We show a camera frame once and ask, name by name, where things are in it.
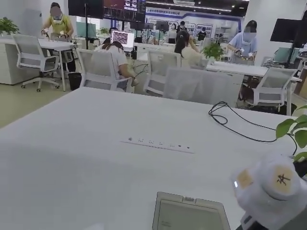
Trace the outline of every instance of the monitor screen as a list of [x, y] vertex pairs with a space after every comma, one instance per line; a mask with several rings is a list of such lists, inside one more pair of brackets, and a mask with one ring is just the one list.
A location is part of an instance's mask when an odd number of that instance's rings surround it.
[[124, 48], [133, 48], [134, 33], [113, 30], [111, 33], [111, 43], [115, 41], [120, 42]]
[[126, 22], [145, 22], [146, 0], [104, 0], [104, 17]]

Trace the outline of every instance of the trash bin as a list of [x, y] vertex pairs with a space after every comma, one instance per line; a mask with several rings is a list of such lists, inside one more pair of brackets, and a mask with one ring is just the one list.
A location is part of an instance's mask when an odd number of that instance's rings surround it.
[[71, 91], [74, 91], [80, 87], [81, 83], [81, 73], [69, 73], [68, 74], [68, 79], [69, 79], [69, 85], [71, 87]]

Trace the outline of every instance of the ceiling light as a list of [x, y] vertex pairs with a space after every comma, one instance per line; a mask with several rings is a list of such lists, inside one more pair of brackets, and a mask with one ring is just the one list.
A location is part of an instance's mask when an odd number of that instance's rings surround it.
[[202, 7], [202, 6], [185, 6], [185, 5], [177, 5], [177, 4], [172, 4], [172, 3], [154, 2], [154, 1], [147, 1], [146, 3], [157, 4], [157, 5], [164, 5], [164, 6], [177, 6], [177, 7], [179, 6], [179, 7], [187, 7], [187, 8], [212, 10], [212, 11], [231, 12], [231, 10], [217, 9], [217, 8], [210, 8], [210, 7]]

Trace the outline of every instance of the ceiling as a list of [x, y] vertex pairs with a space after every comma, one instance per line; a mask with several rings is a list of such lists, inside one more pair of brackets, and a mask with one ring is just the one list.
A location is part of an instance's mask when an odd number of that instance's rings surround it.
[[[168, 3], [168, 4], [174, 5], [173, 0], [148, 0], [148, 1], [158, 2], [158, 3]], [[173, 5], [165, 5], [165, 4], [153, 4], [149, 2], [146, 3], [146, 6], [154, 7], [154, 8], [181, 10], [181, 11], [232, 15], [232, 16], [239, 16], [239, 17], [245, 16], [246, 10], [248, 8], [248, 1], [246, 0], [194, 0], [194, 1], [195, 1], [196, 7], [214, 8], [214, 9], [231, 10], [231, 11], [216, 11], [216, 10], [173, 6]]]

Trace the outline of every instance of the desk leg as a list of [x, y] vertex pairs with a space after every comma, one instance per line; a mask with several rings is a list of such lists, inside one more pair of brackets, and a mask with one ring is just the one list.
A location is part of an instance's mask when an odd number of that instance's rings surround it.
[[60, 69], [61, 69], [61, 77], [62, 77], [62, 84], [63, 84], [63, 91], [66, 91], [65, 87], [65, 76], [64, 76], [64, 70], [63, 70], [63, 60], [62, 60], [62, 53], [61, 51], [59, 52], [59, 64], [60, 64]]
[[291, 92], [291, 84], [290, 81], [287, 85], [287, 116], [291, 116], [291, 103], [292, 103], [292, 92]]

